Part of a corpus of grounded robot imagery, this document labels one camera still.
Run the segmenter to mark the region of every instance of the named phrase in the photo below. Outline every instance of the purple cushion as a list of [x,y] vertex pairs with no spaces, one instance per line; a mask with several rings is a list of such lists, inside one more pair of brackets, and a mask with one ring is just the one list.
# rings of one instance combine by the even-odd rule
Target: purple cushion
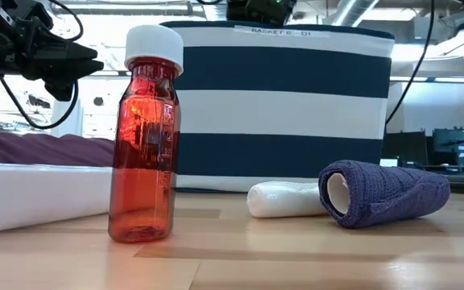
[[114,141],[76,135],[0,133],[1,164],[111,167]]

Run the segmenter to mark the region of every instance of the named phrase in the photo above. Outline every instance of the table surface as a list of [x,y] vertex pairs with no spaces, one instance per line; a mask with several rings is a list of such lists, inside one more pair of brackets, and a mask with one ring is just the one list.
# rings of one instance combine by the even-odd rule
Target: table surface
[[428,217],[343,230],[255,219],[244,195],[178,194],[172,236],[117,244],[106,215],[0,232],[0,289],[464,290],[464,195]]

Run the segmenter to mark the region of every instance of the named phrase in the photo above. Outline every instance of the striped basket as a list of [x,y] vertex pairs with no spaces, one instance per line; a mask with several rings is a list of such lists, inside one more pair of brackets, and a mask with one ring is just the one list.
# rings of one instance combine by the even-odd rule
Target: striped basket
[[316,182],[336,160],[378,163],[393,36],[352,27],[163,23],[184,39],[177,188]]

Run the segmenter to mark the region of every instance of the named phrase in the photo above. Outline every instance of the basket label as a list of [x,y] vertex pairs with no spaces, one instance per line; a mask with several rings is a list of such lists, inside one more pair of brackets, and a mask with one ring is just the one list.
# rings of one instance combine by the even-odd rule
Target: basket label
[[328,31],[302,31],[294,29],[269,29],[259,27],[245,27],[236,25],[234,31],[273,36],[299,36],[299,37],[330,37]]

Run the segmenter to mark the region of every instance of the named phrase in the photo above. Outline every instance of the white foam block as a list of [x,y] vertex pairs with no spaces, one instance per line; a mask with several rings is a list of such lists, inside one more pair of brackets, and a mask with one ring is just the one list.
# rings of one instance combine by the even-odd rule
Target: white foam block
[[285,218],[327,213],[320,202],[318,183],[268,181],[254,185],[246,196],[256,218]]
[[0,164],[0,230],[109,210],[112,168]]

